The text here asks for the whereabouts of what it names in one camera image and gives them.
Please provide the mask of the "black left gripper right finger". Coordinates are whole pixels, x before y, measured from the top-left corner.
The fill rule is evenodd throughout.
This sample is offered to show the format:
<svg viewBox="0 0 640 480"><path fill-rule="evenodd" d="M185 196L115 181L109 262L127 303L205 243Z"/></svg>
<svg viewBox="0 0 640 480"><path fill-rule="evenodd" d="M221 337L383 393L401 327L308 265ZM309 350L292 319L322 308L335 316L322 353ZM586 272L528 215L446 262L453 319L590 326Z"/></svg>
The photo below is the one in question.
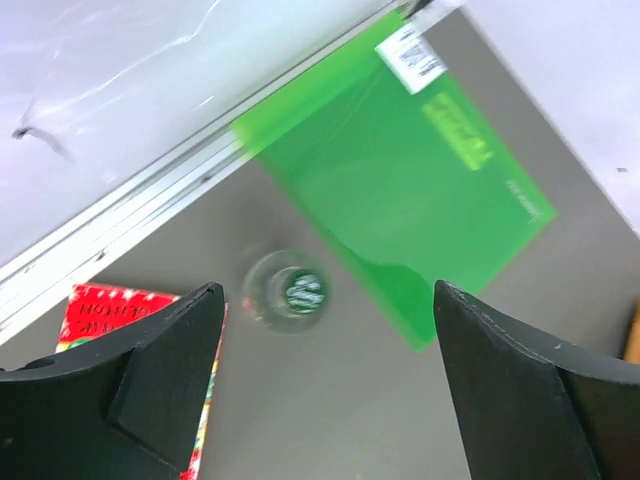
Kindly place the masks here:
<svg viewBox="0 0 640 480"><path fill-rule="evenodd" d="M437 339L474 479L636 479L639 368L434 288Z"/></svg>

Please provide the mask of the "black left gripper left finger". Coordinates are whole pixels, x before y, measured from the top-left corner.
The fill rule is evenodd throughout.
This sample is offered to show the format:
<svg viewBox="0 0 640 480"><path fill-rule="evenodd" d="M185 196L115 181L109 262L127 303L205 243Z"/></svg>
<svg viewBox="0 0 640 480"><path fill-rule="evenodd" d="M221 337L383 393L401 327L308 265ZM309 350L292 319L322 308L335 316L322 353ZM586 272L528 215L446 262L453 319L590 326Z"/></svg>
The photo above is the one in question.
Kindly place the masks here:
<svg viewBox="0 0 640 480"><path fill-rule="evenodd" d="M171 464L107 422L126 369L104 339L1 373L4 479L176 479Z"/></svg>

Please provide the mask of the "orange canvas bag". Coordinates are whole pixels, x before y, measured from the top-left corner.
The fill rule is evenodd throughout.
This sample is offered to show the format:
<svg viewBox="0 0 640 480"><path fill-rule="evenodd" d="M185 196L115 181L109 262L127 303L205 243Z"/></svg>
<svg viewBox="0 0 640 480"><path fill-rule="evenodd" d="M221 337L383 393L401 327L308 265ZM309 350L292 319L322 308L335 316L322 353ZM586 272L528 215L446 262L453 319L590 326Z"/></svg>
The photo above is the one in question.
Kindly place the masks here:
<svg viewBox="0 0 640 480"><path fill-rule="evenodd" d="M640 300L636 300L622 358L629 363L640 364Z"/></svg>

